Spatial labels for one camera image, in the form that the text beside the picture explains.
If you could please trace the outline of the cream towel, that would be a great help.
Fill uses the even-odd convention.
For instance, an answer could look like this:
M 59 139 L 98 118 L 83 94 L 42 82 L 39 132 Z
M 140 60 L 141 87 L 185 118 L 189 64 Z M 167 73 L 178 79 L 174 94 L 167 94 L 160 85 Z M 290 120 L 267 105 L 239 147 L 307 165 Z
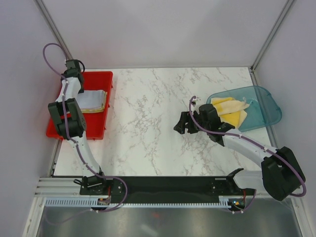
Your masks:
M 216 109 L 221 122 L 228 123 L 235 128 L 239 128 L 247 117 L 245 111 L 250 105 L 246 99 L 236 100 L 233 97 L 211 98 L 211 105 Z

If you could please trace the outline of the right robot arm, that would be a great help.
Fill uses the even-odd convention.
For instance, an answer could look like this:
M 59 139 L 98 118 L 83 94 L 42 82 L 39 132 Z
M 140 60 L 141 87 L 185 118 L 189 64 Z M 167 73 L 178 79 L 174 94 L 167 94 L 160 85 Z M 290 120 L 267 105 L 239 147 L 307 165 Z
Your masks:
M 303 197 L 307 188 L 304 173 L 291 149 L 263 145 L 242 134 L 233 125 L 222 122 L 211 104 L 203 104 L 197 111 L 182 112 L 173 128 L 180 134 L 205 132 L 211 141 L 232 149 L 259 166 L 260 170 L 238 169 L 226 184 L 226 190 L 237 195 L 243 189 L 267 193 L 282 201 L 288 196 Z

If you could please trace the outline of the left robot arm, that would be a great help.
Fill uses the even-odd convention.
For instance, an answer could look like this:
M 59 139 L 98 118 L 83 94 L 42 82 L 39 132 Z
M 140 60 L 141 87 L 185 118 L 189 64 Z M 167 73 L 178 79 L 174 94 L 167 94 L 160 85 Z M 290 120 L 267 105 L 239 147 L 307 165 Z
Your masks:
M 61 74 L 61 91 L 55 102 L 48 104 L 48 110 L 58 135 L 73 148 L 79 160 L 82 180 L 75 181 L 82 186 L 91 186 L 98 195 L 108 189 L 108 182 L 102 179 L 102 170 L 95 160 L 86 137 L 86 120 L 79 108 L 77 96 L 84 92 L 80 60 L 66 60 L 66 71 Z

